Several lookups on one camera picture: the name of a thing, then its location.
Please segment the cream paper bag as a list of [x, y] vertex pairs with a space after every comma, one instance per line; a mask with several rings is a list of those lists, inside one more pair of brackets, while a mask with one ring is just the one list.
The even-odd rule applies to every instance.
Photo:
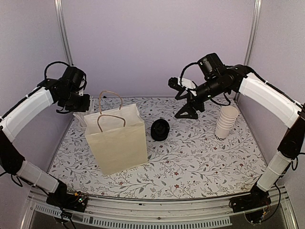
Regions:
[[148, 163], [145, 122], [136, 104], [102, 110], [103, 93], [99, 95], [99, 111], [84, 116], [85, 138], [104, 176]]

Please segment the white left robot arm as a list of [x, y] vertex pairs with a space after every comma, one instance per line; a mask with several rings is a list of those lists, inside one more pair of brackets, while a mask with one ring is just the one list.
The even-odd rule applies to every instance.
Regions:
[[59, 114], [88, 111], [90, 95], [83, 92], [86, 85], [86, 73], [67, 64], [62, 77], [51, 79], [44, 76], [42, 82], [0, 118], [0, 165], [4, 172], [52, 194], [52, 199], [60, 207], [71, 203], [66, 185], [27, 161], [13, 141], [27, 124], [53, 104], [60, 107], [56, 111]]

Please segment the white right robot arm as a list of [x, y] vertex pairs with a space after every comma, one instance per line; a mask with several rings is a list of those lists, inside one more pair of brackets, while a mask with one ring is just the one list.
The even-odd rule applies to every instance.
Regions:
[[216, 53], [211, 53], [188, 67], [197, 65], [204, 74], [205, 83], [196, 85], [193, 81], [172, 77], [169, 87], [178, 91], [176, 100], [186, 99], [186, 104], [176, 113], [176, 118], [197, 119], [197, 112], [204, 111], [204, 102], [215, 96], [234, 91], [249, 97], [279, 118], [288, 128], [277, 152], [266, 171], [251, 188], [246, 203], [250, 208], [264, 202], [267, 192], [283, 176], [291, 162], [301, 153], [305, 139], [305, 107], [277, 89], [251, 67], [246, 65], [227, 66]]

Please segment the cup of white straws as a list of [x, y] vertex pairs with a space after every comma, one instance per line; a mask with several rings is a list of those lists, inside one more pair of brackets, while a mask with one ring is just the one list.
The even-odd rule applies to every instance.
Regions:
[[90, 97], [90, 105], [89, 105], [89, 110], [85, 112], [74, 112], [73, 116], [78, 120], [80, 128], [85, 129], [86, 128], [86, 123], [84, 121], [84, 117], [86, 115], [90, 115], [94, 113], [94, 98]]

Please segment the stack of black lids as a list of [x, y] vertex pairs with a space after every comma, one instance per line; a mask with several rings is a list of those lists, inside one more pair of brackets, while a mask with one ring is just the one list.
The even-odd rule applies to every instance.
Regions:
[[164, 141], [169, 134], [169, 123], [164, 119], [158, 119], [151, 126], [151, 137], [155, 141]]

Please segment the stack of white paper cups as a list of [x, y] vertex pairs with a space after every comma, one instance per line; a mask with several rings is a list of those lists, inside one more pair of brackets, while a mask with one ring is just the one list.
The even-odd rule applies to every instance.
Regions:
[[223, 106], [217, 117], [215, 127], [215, 137], [222, 141], [225, 140], [229, 132], [232, 130], [239, 111], [234, 106]]

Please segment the floral patterned table mat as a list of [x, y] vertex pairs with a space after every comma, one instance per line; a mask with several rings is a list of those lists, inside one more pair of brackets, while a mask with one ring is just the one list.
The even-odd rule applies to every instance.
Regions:
[[[265, 171], [266, 163], [242, 115], [225, 140], [215, 137], [223, 102], [221, 98], [206, 102], [205, 111], [191, 120], [174, 117], [183, 103], [173, 98], [123, 98], [125, 105], [137, 105], [145, 121], [148, 163], [104, 176], [84, 130], [73, 120], [49, 173], [70, 191], [118, 198], [207, 198], [247, 192]], [[119, 98], [105, 98], [101, 106], [108, 110], [120, 103]], [[151, 126], [158, 119], [170, 126], [164, 141], [151, 137]]]

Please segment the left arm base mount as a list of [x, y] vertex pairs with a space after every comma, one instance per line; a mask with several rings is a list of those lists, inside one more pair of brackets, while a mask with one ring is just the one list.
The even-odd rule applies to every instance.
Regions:
[[88, 196], [80, 191], [71, 194], [65, 189], [57, 189], [48, 194], [46, 203], [62, 209], [85, 212]]

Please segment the left aluminium frame post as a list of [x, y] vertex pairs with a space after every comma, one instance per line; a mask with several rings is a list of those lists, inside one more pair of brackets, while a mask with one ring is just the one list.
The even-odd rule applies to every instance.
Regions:
[[69, 65], [73, 65], [73, 58], [71, 54], [70, 44], [68, 40], [68, 34], [65, 25], [63, 5], [61, 0], [55, 0], [55, 13], [57, 17], [58, 27], [60, 31], [61, 41], [63, 45], [63, 51], [65, 54], [66, 61]]

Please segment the aluminium frame post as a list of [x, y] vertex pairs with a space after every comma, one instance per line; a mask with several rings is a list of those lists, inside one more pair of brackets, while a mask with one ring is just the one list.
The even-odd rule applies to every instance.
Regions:
[[250, 29], [250, 36], [249, 36], [246, 53], [245, 53], [245, 58], [244, 58], [244, 65], [249, 65], [250, 61], [251, 61], [255, 37], [256, 37], [257, 30], [258, 30], [258, 26], [259, 26], [261, 8], [262, 8], [262, 0], [255, 0], [251, 29]]
[[58, 27], [60, 31], [61, 41], [63, 45], [63, 51], [65, 54], [66, 61], [69, 65], [73, 65], [73, 58], [71, 54], [70, 44], [68, 40], [68, 34], [65, 25], [63, 5], [61, 0], [55, 0], [55, 13], [57, 17]]

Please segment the metal front rail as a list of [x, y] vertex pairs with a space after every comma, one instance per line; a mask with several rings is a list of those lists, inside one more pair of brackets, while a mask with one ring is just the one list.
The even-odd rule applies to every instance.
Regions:
[[84, 212], [62, 215], [34, 188], [26, 202], [23, 229], [296, 229], [298, 223], [285, 187], [272, 188], [266, 217], [254, 223], [259, 209], [234, 212], [230, 196], [144, 200], [90, 195]]

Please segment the right aluminium frame post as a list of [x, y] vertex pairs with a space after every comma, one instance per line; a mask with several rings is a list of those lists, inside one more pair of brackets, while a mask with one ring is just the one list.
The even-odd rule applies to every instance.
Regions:
[[250, 29], [250, 36], [249, 36], [246, 53], [245, 53], [245, 58], [244, 58], [244, 65], [249, 65], [250, 61], [251, 61], [255, 37], [256, 37], [257, 30], [258, 30], [258, 26], [259, 26], [261, 8], [262, 8], [262, 0], [255, 0], [251, 29]]

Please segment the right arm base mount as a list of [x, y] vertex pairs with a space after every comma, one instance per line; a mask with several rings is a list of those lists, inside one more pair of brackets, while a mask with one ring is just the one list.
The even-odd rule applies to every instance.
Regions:
[[249, 194], [231, 198], [229, 201], [229, 207], [233, 210], [234, 213], [259, 208], [256, 211], [245, 214], [246, 220], [252, 224], [263, 222], [264, 218], [270, 210], [270, 204], [271, 199], [269, 192], [263, 192], [256, 187], [253, 187]]

